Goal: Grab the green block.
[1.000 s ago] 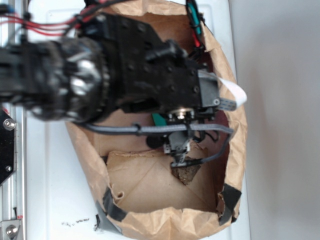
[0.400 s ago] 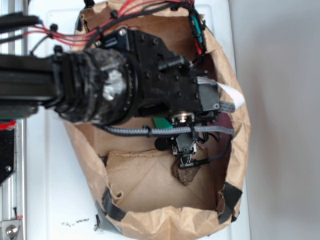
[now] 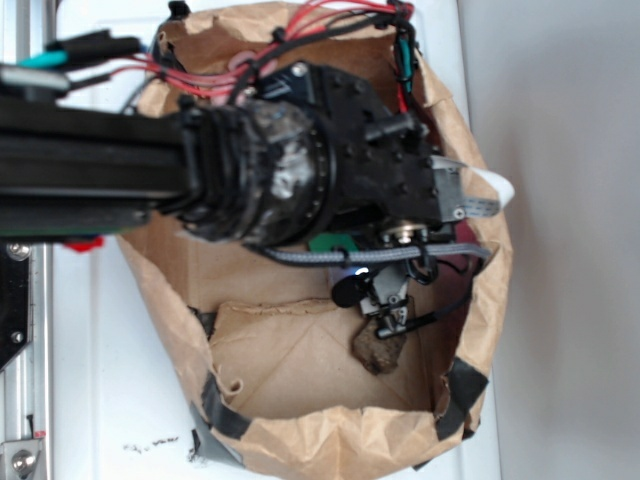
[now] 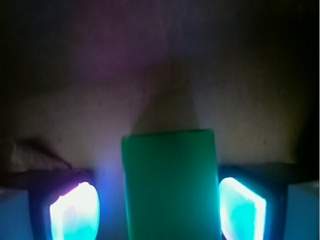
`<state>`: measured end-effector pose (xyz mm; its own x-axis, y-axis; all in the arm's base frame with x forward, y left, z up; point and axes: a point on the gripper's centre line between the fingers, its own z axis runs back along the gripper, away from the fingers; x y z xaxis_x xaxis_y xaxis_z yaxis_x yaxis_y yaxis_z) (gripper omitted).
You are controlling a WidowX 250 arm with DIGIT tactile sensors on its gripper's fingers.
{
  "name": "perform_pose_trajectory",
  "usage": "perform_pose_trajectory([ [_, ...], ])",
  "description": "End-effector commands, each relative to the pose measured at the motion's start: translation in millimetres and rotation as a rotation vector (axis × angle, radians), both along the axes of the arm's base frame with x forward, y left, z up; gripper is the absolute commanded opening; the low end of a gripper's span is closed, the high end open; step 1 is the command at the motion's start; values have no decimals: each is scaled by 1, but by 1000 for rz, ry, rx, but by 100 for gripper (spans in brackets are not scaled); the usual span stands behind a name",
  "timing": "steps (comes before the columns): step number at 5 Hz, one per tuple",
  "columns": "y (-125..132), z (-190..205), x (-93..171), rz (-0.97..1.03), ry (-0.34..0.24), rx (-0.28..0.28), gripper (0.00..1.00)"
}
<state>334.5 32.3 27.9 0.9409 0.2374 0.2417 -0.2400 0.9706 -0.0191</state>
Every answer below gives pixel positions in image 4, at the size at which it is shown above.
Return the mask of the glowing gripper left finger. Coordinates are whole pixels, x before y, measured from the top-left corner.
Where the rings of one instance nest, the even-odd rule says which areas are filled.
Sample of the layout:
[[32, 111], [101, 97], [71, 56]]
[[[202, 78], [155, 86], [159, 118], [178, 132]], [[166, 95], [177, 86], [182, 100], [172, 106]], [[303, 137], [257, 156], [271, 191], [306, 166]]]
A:
[[0, 174], [2, 240], [94, 240], [100, 198], [84, 170]]

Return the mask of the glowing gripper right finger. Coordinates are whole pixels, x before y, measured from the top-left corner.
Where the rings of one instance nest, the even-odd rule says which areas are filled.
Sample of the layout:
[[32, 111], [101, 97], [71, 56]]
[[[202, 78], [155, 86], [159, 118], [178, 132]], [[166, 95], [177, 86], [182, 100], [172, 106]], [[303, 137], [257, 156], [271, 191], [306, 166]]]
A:
[[218, 168], [226, 240], [318, 240], [319, 168], [290, 163]]

